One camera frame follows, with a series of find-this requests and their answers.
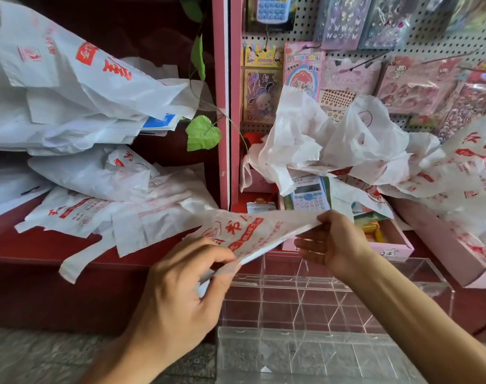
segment blue label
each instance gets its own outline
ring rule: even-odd
[[[149,117],[149,119],[145,122],[142,129],[163,128],[164,126],[168,126],[175,116],[176,115],[166,114],[163,120],[158,120],[155,119],[154,117]]]

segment pegboard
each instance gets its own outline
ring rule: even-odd
[[[297,0],[295,26],[293,31],[288,33],[277,33],[268,36],[269,45],[282,47],[287,41],[311,41],[314,35],[316,18],[318,15],[320,0]],[[486,23],[482,29],[473,32],[454,32],[451,35],[445,33],[446,26],[451,19],[451,11],[448,12],[427,12],[426,5],[430,0],[419,0],[419,4],[410,21],[410,32],[403,46],[388,52],[383,56],[396,54],[418,56],[420,59],[438,59],[462,54],[462,59],[474,66],[481,60],[486,60]],[[244,33],[242,44],[266,44],[266,33]],[[327,51],[327,56],[350,57],[353,61],[362,58],[374,58],[385,50],[360,50],[360,51]],[[408,126],[409,116],[392,115],[391,119],[406,131],[423,131],[422,126]],[[242,123],[243,131],[258,131],[268,133],[271,124],[250,124]]]

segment green leaf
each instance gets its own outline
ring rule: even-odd
[[[217,146],[221,140],[221,131],[213,126],[211,120],[205,115],[199,115],[191,120],[186,127],[188,134],[188,146],[186,150],[211,149]]]
[[[197,23],[202,21],[202,10],[199,5],[200,0],[180,0],[180,2],[184,13],[186,13],[186,16],[188,16],[190,20]]]
[[[202,35],[195,38],[193,42],[193,48],[191,49],[191,63],[198,71],[198,75],[201,77],[201,81],[206,79],[206,67],[202,59]]]

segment pink sticker pack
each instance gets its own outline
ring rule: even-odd
[[[396,56],[385,71],[377,97],[391,114],[432,115],[451,93],[459,63],[458,58],[421,63]]]
[[[382,63],[375,61],[355,67],[359,63],[362,62],[354,63],[349,58],[325,59],[321,88],[353,91],[357,94],[373,94],[380,77]]]
[[[325,51],[313,48],[313,42],[286,43],[284,46],[284,84],[303,89],[319,100]]]
[[[480,63],[477,70],[469,75],[442,124],[433,130],[441,142],[471,121],[486,115],[486,63]]]

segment right hand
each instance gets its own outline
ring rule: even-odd
[[[378,254],[369,246],[362,229],[341,213],[329,210],[318,220],[322,225],[299,234],[295,245],[306,261],[325,265],[348,284],[358,277],[360,266]]]

